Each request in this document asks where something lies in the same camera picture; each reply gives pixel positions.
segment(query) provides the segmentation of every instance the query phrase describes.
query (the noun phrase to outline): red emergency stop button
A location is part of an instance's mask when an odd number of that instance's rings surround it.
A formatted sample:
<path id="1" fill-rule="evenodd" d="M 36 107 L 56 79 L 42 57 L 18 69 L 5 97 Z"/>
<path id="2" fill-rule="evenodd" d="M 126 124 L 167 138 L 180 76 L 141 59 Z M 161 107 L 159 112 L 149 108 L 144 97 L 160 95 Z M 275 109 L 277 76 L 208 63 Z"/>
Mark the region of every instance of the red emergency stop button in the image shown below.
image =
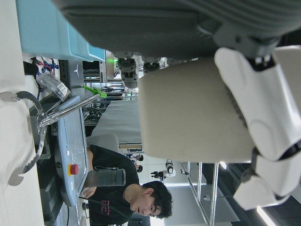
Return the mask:
<path id="1" fill-rule="evenodd" d="M 79 173 L 79 166 L 78 164 L 73 164 L 70 166 L 70 174 L 77 175 Z"/>

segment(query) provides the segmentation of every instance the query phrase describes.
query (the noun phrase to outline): gray cup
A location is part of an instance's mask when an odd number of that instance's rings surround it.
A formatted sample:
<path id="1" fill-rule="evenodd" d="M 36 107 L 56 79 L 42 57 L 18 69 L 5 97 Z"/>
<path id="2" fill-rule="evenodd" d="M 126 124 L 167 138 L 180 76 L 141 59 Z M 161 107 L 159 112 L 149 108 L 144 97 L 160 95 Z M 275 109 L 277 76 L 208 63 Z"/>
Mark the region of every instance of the gray cup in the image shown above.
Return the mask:
<path id="1" fill-rule="evenodd" d="M 85 187 L 124 186 L 125 184 L 124 169 L 101 169 L 88 172 Z"/>

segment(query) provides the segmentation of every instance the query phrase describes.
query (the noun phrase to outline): black hair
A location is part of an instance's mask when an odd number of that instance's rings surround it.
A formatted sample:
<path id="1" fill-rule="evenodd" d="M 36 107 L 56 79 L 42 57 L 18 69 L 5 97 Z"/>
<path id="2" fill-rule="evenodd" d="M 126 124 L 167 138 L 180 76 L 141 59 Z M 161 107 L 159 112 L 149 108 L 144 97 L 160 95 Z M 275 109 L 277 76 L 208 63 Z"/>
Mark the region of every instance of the black hair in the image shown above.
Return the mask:
<path id="1" fill-rule="evenodd" d="M 143 155 L 141 155 L 140 158 L 136 158 L 136 159 L 139 160 L 139 161 L 143 161 Z"/>
<path id="2" fill-rule="evenodd" d="M 143 167 L 142 167 L 142 165 L 140 165 L 137 169 L 137 173 L 140 173 L 142 170 L 143 170 Z"/>
<path id="3" fill-rule="evenodd" d="M 142 185 L 144 188 L 152 188 L 154 192 L 151 197 L 155 198 L 154 205 L 161 208 L 161 212 L 157 215 L 158 218 L 163 219 L 172 215 L 173 199 L 170 191 L 160 181 L 152 181 Z"/>

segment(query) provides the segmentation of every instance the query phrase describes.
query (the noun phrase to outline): white tabletop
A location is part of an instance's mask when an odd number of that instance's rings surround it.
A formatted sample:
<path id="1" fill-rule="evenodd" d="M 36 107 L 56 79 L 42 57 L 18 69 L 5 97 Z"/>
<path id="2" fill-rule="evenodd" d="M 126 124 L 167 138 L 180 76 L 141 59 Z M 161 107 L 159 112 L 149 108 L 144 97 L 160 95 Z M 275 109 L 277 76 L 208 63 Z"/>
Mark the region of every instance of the white tabletop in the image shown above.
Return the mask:
<path id="1" fill-rule="evenodd" d="M 0 27 L 0 92 L 26 90 L 15 1 L 1 1 Z M 12 171 L 34 156 L 28 116 L 24 101 L 0 100 L 0 225 L 3 226 L 44 225 L 36 167 L 24 174 L 20 185 L 8 185 Z"/>

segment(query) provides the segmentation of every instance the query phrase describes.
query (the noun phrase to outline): metal frame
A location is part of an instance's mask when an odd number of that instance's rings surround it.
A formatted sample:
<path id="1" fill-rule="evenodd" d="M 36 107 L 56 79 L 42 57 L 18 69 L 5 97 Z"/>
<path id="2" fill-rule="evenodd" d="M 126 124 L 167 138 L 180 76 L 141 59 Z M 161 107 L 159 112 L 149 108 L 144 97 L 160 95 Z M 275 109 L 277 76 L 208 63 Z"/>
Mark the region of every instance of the metal frame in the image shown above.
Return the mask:
<path id="1" fill-rule="evenodd" d="M 181 162 L 182 167 L 184 169 L 185 174 L 187 173 L 187 181 L 189 183 L 189 186 L 191 188 L 193 197 L 195 198 L 198 208 L 202 214 L 202 217 L 204 219 L 204 222 L 207 226 L 214 226 L 214 220 L 215 220 L 215 207 L 216 207 L 216 199 L 217 199 L 217 179 L 218 179 L 218 168 L 219 163 L 214 163 L 214 174 L 213 174 L 213 184 L 212 184 L 212 199 L 211 199 L 211 207 L 210 207 L 210 218 L 208 219 L 204 206 L 201 202 L 201 182 L 202 182 L 202 167 L 203 164 L 199 162 L 198 164 L 198 190 L 196 191 L 193 187 L 192 181 L 190 179 L 190 162 L 187 163 L 187 170 L 183 165 L 183 162 Z"/>

